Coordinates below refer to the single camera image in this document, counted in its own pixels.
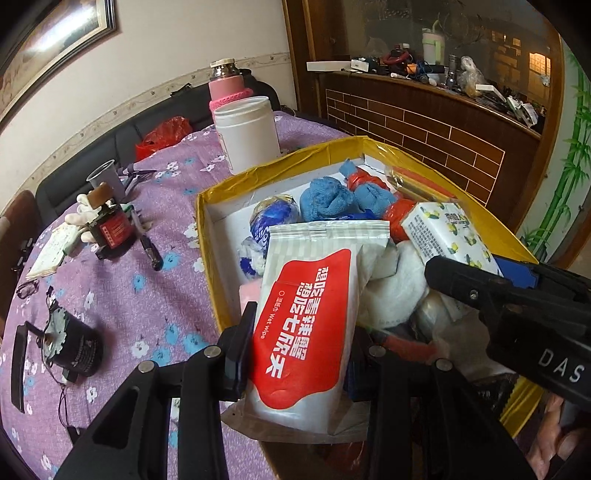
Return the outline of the red white wet wipes pack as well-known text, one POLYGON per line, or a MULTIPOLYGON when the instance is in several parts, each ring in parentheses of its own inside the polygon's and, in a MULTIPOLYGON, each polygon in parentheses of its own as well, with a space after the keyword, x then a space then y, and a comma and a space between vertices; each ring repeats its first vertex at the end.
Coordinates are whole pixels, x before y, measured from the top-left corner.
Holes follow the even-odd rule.
POLYGON ((387 222, 276 225, 252 333, 245 395, 223 422, 264 442, 325 442, 348 422, 346 369, 363 290, 387 222))

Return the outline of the lemon print wipes pack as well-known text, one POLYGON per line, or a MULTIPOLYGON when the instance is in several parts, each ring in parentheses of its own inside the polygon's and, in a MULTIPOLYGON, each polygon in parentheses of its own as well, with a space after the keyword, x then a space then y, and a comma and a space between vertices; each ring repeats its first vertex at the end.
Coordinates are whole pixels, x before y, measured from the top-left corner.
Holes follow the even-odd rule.
POLYGON ((419 202, 401 222, 424 263, 442 256, 502 276, 465 211, 453 202, 419 202))

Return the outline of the blue cloth red bag bundle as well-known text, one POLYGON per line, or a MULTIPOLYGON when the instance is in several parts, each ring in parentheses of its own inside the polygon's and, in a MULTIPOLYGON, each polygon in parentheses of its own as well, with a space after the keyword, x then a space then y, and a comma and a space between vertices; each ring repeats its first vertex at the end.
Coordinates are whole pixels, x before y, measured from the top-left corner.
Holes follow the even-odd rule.
POLYGON ((398 197, 382 179, 370 175, 351 160, 342 163, 339 173, 345 177, 346 187, 353 193, 359 207, 371 211, 378 219, 382 219, 387 209, 398 201, 398 197))

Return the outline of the red blue cloth pack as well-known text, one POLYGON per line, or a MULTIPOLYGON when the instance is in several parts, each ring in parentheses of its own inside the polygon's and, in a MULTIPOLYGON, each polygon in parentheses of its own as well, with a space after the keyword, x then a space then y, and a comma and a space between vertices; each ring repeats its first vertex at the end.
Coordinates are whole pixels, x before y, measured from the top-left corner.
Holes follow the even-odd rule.
POLYGON ((454 202, 457 197, 434 181, 402 167, 386 169, 388 184, 405 198, 419 202, 454 202))

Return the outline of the pink rose tissue pack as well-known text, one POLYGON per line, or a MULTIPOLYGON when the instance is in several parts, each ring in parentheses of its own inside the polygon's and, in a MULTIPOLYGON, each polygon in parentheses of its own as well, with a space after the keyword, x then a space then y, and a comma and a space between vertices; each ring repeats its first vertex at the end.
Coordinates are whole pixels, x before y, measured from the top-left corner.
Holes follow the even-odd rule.
POLYGON ((256 280, 249 281, 239 286, 239 304, 240 312, 245 312, 247 304, 249 302, 259 302, 260 291, 262 290, 263 279, 259 278, 256 280))

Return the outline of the white plastic bag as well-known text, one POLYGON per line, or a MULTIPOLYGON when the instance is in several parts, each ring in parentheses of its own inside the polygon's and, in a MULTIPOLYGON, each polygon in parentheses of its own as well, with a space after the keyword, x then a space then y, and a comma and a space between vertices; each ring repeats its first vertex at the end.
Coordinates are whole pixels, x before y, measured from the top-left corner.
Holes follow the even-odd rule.
POLYGON ((429 288, 425 265, 409 241, 389 244, 378 260, 361 295, 358 323, 383 333, 386 347, 401 359, 448 359, 472 380, 494 370, 478 312, 429 288))

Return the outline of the black pen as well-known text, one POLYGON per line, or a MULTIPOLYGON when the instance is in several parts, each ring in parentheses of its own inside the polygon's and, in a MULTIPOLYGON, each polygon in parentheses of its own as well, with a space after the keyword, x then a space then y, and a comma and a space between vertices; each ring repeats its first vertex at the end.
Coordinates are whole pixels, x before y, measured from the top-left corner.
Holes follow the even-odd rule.
POLYGON ((149 258, 152 269, 154 271, 160 271, 163 267, 163 259, 156 246, 147 236, 145 229, 141 224, 139 216, 137 215, 134 209, 131 210, 131 219, 136 229, 137 237, 141 243, 141 246, 145 251, 147 257, 149 258))

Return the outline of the purple floral tablecloth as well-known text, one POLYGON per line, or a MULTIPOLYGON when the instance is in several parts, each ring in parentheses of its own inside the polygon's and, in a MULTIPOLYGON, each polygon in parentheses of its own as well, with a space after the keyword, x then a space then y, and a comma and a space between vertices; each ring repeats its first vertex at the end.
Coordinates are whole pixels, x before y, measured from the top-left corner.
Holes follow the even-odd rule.
POLYGON ((72 447, 67 427, 88 426, 140 362, 176 363, 217 339, 195 219, 197 195, 229 174, 216 131, 195 131, 139 168, 156 170, 134 189, 132 203, 148 224, 162 269, 152 269, 140 244, 113 260, 99 260, 83 247, 40 279, 36 294, 12 299, 1 345, 1 421, 30 478, 57 474, 72 447), (46 367, 29 340, 21 413, 11 402, 14 337, 25 321, 45 325, 48 298, 100 333, 103 359, 93 376, 61 387, 59 368, 46 367))

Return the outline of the yellow cardboard box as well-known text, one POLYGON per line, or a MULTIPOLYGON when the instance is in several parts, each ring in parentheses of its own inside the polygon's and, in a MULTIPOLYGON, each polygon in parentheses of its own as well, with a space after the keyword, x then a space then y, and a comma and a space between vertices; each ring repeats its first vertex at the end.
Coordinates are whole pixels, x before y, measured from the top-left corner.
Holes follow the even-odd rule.
MULTIPOLYGON (((294 151, 270 163, 228 177, 197 195, 197 227, 201 258, 211 297, 211 306, 219 331, 238 321, 238 287, 245 281, 238 267, 238 243, 246 236, 247 218, 260 200, 278 193, 294 191, 296 197, 312 179, 337 174, 339 166, 351 159, 370 166, 372 173, 384 173, 399 167, 437 183, 456 196, 492 253, 518 261, 536 262, 514 233, 487 210, 480 200, 460 189, 439 170, 428 167, 405 151, 370 139, 346 137, 294 151)), ((521 379, 500 417, 515 439, 535 412, 543 390, 521 379)), ((271 471, 280 479, 346 478, 330 469, 315 447, 334 451, 332 441, 321 445, 304 443, 259 442, 271 471)))

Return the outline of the black round motor device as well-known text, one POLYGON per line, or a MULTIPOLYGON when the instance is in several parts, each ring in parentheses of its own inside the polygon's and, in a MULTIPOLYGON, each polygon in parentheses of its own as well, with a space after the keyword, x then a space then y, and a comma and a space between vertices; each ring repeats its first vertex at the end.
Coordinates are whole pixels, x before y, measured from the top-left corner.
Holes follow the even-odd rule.
POLYGON ((56 300, 49 303, 48 320, 38 344, 45 366, 61 368, 67 381, 93 376, 103 358, 100 334, 56 300))

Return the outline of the blue white tissue roll pack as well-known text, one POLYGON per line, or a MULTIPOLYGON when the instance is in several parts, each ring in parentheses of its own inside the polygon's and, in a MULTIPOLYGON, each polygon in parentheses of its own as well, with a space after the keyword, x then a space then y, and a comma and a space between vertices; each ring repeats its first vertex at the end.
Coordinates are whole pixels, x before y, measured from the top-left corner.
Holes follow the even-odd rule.
POLYGON ((249 219, 249 237, 238 248, 239 267, 246 278, 262 278, 270 244, 270 227, 301 221, 300 209, 290 195, 274 195, 259 202, 249 219))

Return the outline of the red plastic bag ball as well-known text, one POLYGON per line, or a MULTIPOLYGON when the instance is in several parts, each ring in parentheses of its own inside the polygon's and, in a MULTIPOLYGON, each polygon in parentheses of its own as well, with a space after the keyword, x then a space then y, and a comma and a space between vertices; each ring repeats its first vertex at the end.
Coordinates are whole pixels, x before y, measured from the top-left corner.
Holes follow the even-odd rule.
POLYGON ((395 243, 408 240, 409 237, 402 227, 402 221, 414 209, 416 204, 416 201, 401 198, 386 209, 382 219, 389 222, 391 239, 395 243))

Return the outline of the black ink bottle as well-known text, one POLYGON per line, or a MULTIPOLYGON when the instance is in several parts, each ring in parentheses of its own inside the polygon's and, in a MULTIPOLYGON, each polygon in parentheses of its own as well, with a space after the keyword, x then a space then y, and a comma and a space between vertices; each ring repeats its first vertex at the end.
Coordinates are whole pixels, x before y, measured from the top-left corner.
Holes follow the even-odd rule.
POLYGON ((110 185, 102 182, 87 195, 89 206, 97 215, 87 223, 96 240, 99 260, 113 260, 124 255, 136 240, 135 227, 121 205, 114 199, 110 185))

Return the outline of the wooden brick pattern counter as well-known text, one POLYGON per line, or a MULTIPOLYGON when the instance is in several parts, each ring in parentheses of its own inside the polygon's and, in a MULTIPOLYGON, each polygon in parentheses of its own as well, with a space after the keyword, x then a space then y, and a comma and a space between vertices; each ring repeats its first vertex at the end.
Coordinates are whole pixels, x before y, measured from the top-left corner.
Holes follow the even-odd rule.
POLYGON ((527 1, 287 1, 297 104, 400 147, 517 230, 563 106, 564 47, 527 1), (424 28, 445 63, 423 57, 424 28))

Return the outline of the blue towel ball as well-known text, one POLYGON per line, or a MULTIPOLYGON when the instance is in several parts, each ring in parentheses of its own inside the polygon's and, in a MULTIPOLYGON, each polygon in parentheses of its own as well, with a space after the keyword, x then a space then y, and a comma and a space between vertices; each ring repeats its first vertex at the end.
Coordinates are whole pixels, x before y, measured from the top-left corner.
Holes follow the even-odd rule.
POLYGON ((301 193, 300 209, 305 222, 322 221, 361 211, 353 192, 339 180, 329 176, 311 181, 310 186, 301 193))

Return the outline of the black smartphone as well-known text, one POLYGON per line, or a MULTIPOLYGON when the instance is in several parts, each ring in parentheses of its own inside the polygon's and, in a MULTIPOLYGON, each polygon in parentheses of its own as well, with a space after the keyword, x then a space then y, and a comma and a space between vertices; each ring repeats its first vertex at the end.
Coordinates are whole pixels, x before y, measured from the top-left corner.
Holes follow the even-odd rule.
POLYGON ((28 348, 28 338, 35 342, 38 349, 44 332, 35 327, 31 322, 25 321, 18 325, 13 343, 13 355, 11 364, 11 402, 21 413, 25 412, 23 393, 23 373, 28 348))

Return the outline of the white notebook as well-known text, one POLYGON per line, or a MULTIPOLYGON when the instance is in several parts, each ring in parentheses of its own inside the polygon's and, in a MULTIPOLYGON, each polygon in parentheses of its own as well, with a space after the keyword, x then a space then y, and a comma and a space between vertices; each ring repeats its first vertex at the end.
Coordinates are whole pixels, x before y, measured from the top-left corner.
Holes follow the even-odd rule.
POLYGON ((53 275, 66 256, 76 248, 84 228, 82 226, 62 223, 51 231, 47 242, 43 245, 26 274, 27 280, 53 275))

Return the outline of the white gloves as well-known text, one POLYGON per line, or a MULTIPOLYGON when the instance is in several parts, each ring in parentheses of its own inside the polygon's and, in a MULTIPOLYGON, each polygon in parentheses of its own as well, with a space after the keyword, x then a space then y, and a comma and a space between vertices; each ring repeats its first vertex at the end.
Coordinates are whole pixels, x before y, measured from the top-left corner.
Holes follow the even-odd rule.
POLYGON ((91 191, 77 196, 76 211, 65 216, 65 223, 76 226, 80 231, 80 240, 86 244, 104 246, 106 240, 99 227, 91 224, 100 216, 115 206, 113 199, 106 199, 103 203, 93 204, 97 195, 91 191))

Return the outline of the black eyeglasses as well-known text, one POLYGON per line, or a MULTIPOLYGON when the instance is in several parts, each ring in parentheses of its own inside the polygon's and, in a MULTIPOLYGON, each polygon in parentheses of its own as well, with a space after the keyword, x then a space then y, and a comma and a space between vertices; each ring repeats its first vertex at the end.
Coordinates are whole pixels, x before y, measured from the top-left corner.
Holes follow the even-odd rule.
POLYGON ((25 281, 24 283, 20 284, 16 288, 15 293, 19 299, 25 300, 28 297, 36 294, 38 291, 39 291, 39 280, 32 279, 32 280, 28 280, 28 281, 25 281))

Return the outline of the black pliers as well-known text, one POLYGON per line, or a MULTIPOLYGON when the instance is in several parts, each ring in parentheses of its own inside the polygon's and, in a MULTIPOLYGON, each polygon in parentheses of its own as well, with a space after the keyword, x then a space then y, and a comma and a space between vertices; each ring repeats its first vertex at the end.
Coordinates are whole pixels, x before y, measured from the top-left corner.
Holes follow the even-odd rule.
POLYGON ((133 164, 117 169, 117 175, 123 184, 126 197, 131 195, 131 192, 139 183, 151 179, 155 173, 156 170, 153 169, 138 170, 133 164))

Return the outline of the clear plastic cup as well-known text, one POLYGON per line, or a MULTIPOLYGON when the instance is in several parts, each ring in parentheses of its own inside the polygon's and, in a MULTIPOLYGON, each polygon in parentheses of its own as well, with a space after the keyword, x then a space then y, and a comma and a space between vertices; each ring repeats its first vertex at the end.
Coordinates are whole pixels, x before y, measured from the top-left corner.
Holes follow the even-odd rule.
POLYGON ((115 200, 119 203, 123 202, 125 198, 125 187, 117 174, 114 159, 108 160, 95 168, 87 176, 86 181, 93 188, 97 188, 101 183, 106 183, 111 187, 115 200))

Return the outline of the white plastic jar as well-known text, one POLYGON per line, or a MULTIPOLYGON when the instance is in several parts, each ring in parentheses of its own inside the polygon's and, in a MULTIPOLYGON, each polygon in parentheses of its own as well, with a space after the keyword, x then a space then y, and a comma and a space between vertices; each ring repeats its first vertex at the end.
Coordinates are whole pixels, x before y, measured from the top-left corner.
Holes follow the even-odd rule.
POLYGON ((232 175, 280 157, 276 122, 266 96, 225 104, 213 112, 213 120, 232 175))

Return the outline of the black leather sofa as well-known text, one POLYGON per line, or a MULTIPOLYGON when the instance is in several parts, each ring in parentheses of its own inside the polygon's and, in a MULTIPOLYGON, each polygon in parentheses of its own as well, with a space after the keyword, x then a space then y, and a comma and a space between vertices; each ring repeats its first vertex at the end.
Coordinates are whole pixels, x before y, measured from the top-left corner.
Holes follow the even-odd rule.
POLYGON ((213 123, 208 86, 187 84, 93 141, 42 180, 35 193, 41 225, 47 227, 69 208, 80 193, 90 190, 89 174, 108 160, 118 167, 135 161, 135 146, 160 123, 181 116, 194 131, 213 123))

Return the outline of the red plastic bag on sofa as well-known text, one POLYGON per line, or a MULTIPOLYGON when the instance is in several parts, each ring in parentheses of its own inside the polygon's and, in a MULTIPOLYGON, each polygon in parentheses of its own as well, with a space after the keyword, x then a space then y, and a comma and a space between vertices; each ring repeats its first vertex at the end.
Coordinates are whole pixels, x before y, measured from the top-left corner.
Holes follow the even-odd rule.
POLYGON ((139 162, 159 150, 179 143, 192 131, 193 128, 185 117, 174 116, 163 121, 135 145, 135 161, 139 162))

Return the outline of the pink sleeved thermos bottle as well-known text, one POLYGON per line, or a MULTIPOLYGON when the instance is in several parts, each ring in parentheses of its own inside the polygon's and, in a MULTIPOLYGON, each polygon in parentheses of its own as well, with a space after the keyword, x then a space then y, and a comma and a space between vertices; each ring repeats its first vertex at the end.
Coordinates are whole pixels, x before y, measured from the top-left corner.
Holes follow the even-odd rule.
POLYGON ((211 62, 208 89, 211 93, 211 101, 209 102, 211 113, 221 106, 253 95, 252 89, 245 86, 242 73, 235 65, 233 58, 223 58, 211 62))

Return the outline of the white kettle on counter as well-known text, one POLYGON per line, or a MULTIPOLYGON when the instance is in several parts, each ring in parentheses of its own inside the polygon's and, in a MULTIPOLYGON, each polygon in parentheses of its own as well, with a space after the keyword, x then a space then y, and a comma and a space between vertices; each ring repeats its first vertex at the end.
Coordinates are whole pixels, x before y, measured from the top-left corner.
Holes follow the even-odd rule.
POLYGON ((424 60, 430 65, 445 63, 445 36, 441 32, 424 28, 422 32, 424 60))

